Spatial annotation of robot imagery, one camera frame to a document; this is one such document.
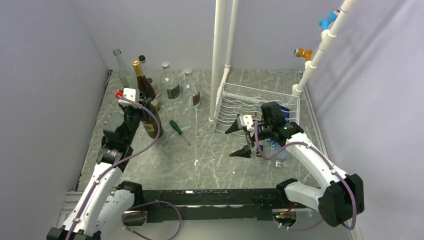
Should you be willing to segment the dark bottle grey foil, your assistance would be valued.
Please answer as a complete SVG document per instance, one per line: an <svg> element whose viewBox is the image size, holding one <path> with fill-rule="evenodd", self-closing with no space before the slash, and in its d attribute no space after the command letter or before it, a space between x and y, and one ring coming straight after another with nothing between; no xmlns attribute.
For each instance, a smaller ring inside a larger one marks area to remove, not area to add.
<svg viewBox="0 0 424 240"><path fill-rule="evenodd" d="M148 114L148 113L145 114L145 117L141 120L141 123L142 123L147 135L150 138L154 139L157 136L157 134L159 133L159 138L161 138L163 133L164 133L164 129L162 127L162 122L161 122L160 116L158 114L157 108L151 103L151 101L149 103L144 101L143 105L154 114L154 116L156 117L156 119L159 122L159 123L157 123L150 114Z"/></svg>

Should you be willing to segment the dark bottle gold foil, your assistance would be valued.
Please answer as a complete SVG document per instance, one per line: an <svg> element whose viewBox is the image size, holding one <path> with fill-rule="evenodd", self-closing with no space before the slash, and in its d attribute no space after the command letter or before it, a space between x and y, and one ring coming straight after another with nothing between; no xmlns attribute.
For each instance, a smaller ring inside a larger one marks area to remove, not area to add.
<svg viewBox="0 0 424 240"><path fill-rule="evenodd" d="M152 87L151 83L148 81L148 78L143 72L141 63L138 60L135 60L132 62L132 65L136 74L137 86L139 91L143 92L147 99L151 99L151 104L158 111L160 109L160 103L156 98L154 88Z"/></svg>

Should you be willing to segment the blue labelled water bottle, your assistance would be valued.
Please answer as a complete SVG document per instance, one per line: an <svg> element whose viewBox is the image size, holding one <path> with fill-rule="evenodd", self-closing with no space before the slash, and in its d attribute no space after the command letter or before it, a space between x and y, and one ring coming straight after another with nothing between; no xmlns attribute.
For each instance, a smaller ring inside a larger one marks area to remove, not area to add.
<svg viewBox="0 0 424 240"><path fill-rule="evenodd" d="M285 118L285 122L290 122L290 110L285 106L280 106L280 110L282 115ZM276 152L278 152L281 149L281 146L278 142L273 141L271 139L267 139L264 144L264 152L266 155L273 156ZM275 167L281 168L283 166L283 163L287 160L289 156L289 152L285 149L281 151L275 158L272 160L274 161Z"/></svg>

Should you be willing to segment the clear bottle white label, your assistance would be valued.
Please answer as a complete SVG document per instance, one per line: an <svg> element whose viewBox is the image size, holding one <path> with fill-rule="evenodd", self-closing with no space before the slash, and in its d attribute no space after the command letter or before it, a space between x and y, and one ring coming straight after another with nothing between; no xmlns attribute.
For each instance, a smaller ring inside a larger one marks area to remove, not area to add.
<svg viewBox="0 0 424 240"><path fill-rule="evenodd" d="M160 87L160 79L158 78L157 73L149 67L149 65L147 64L146 57L144 55L139 55L138 60L141 63L141 68L143 70L144 75L153 87L156 97L159 97L162 92Z"/></svg>

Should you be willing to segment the clear bottle silver cap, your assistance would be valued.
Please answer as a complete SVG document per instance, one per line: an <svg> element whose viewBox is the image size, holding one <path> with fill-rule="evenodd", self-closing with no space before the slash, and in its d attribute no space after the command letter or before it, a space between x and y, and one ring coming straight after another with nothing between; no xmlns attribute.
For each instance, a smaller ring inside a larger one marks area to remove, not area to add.
<svg viewBox="0 0 424 240"><path fill-rule="evenodd" d="M181 87L178 76L171 70L170 63L164 61L160 77L163 93L168 101L176 102L181 97Z"/></svg>

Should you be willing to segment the clear bottle dark green label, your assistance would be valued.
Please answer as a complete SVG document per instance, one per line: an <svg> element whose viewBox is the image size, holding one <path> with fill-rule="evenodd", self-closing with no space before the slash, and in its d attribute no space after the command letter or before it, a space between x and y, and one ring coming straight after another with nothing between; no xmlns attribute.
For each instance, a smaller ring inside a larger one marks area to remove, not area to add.
<svg viewBox="0 0 424 240"><path fill-rule="evenodd" d="M181 85L183 102L188 109L195 109L201 101L201 88L199 82L193 74L193 70L186 68L184 70L184 80Z"/></svg>

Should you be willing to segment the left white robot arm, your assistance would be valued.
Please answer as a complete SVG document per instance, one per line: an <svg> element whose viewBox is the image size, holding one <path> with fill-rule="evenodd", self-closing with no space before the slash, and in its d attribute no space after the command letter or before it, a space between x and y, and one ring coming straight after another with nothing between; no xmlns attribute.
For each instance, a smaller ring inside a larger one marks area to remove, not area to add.
<svg viewBox="0 0 424 240"><path fill-rule="evenodd" d="M141 121L157 118L141 102L118 103L124 115L117 119L122 123L107 121L92 177L62 225L49 230L48 240L105 240L126 211L137 210L145 202L141 184L123 181L116 186L116 182L136 156L131 144ZM114 186L116 191L108 200Z"/></svg>

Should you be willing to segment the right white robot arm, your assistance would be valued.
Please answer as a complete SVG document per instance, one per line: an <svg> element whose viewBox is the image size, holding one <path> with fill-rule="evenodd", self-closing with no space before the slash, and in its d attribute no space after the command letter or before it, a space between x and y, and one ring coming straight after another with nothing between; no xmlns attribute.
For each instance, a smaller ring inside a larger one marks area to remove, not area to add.
<svg viewBox="0 0 424 240"><path fill-rule="evenodd" d="M356 226L357 216L365 210L364 183L358 174L347 174L331 162L295 122L286 121L276 101L260 106L262 120L238 114L226 134L243 131L246 145L232 157L250 158L252 148L265 160L275 159L280 152L293 155L312 174L319 187L305 185L291 178L276 187L276 203L287 208L301 204L319 212L331 227L342 225L348 230Z"/></svg>

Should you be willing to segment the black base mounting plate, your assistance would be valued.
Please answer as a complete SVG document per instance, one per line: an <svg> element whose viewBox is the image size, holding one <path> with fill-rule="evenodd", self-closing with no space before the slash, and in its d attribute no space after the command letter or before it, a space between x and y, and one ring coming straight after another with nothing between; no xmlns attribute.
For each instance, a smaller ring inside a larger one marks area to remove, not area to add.
<svg viewBox="0 0 424 240"><path fill-rule="evenodd" d="M304 205L290 202L276 188L144 190L126 213L125 223L141 220L161 223L178 220L254 219L271 221L281 212L293 213Z"/></svg>

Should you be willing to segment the orange pipe nozzle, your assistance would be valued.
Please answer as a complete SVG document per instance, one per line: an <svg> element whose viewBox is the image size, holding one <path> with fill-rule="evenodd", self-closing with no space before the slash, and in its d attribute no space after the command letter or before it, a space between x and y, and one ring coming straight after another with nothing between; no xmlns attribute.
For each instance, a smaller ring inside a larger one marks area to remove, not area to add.
<svg viewBox="0 0 424 240"><path fill-rule="evenodd" d="M298 58L303 57L305 58L306 61L312 60L312 53L313 53L312 49L304 50L303 48L299 48L299 47L296 48L293 52L295 57L298 57Z"/></svg>

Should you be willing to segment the thick white vertical pipe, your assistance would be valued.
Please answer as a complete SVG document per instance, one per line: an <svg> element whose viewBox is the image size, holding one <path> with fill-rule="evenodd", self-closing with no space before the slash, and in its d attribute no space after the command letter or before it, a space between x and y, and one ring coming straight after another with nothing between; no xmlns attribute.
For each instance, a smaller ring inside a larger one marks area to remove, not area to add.
<svg viewBox="0 0 424 240"><path fill-rule="evenodd" d="M215 119L215 111L217 104L217 93L219 88L219 71L222 50L223 27L225 21L226 0L215 1L215 17L214 17L214 33L213 33L213 50L212 50L212 68L211 68L211 89L210 89L210 106L208 122L212 126Z"/></svg>

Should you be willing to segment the blue pipe nozzle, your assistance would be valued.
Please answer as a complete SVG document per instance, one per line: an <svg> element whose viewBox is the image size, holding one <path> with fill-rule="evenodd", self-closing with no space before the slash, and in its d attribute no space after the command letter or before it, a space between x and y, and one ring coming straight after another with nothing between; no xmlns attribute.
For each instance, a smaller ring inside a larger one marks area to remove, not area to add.
<svg viewBox="0 0 424 240"><path fill-rule="evenodd" d="M338 9L333 9L328 13L327 17L321 19L318 22L318 25L321 26L322 30L328 30L331 23L334 23L339 16L340 11Z"/></svg>

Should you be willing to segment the slanted white pipe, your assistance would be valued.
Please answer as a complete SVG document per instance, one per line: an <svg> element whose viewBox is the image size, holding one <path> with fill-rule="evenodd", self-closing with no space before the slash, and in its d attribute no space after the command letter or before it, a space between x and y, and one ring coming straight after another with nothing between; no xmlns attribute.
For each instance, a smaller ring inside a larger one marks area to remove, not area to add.
<svg viewBox="0 0 424 240"><path fill-rule="evenodd" d="M295 97L299 97L301 95L306 83L312 78L314 72L318 68L320 60L324 56L325 52L330 48L334 39L336 39L337 33L341 28L343 22L346 20L348 13L352 11L356 4L356 0L345 0L342 2L340 8L336 8L340 11L340 13L335 22L329 25L328 30L321 31L321 41L318 46L318 49L314 55L311 55L310 61L305 61L304 72L302 74L300 82L292 86L292 94L288 101L289 103L293 103L295 101Z"/></svg>

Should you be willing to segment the green handled screwdriver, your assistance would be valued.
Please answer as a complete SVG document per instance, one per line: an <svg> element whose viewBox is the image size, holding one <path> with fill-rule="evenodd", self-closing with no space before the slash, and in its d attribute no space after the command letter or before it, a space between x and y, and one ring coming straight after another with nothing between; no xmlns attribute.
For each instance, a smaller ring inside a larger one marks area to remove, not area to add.
<svg viewBox="0 0 424 240"><path fill-rule="evenodd" d="M187 142L187 144L190 146L191 143L184 137L183 132L180 129L180 127L178 126L178 124L174 120L170 120L169 124L172 127L172 129L175 130L178 133L178 135L181 136Z"/></svg>

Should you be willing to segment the aluminium frame rail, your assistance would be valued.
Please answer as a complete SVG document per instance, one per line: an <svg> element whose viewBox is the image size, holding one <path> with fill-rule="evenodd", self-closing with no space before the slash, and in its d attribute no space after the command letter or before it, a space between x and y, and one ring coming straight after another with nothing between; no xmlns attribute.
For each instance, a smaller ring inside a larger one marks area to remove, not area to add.
<svg viewBox="0 0 424 240"><path fill-rule="evenodd" d="M324 194L324 200L322 199L322 197L318 198L320 200L318 201L319 203L318 203L317 211L323 217L324 221L332 227L336 227L340 225L341 223L351 219L352 217L350 215L353 213L352 202L351 202L349 193L344 188L344 186L338 187L338 189L339 190L337 191L330 190L329 194L327 195ZM78 200L81 198L82 194L83 192L68 193L68 195L65 198L65 203L63 205L63 209L61 213L62 216L60 218L59 225L62 224L61 223L63 222L62 220L64 220L70 215L70 213L72 212L72 210L78 203ZM319 204L321 204L320 202L322 202L322 210L320 210L321 208L319 207ZM304 206L303 209L306 209L306 208L312 209L305 205L303 206ZM279 214L276 214L273 217L273 219L279 220L285 226L290 226L290 227L295 224L295 218L296 218L295 210L293 213L290 213L288 211L280 212ZM137 225L130 225L129 223L126 223L125 220L124 220L124 223L128 224L129 226L142 226L144 223L146 223L146 221L142 219L140 223L138 223Z"/></svg>

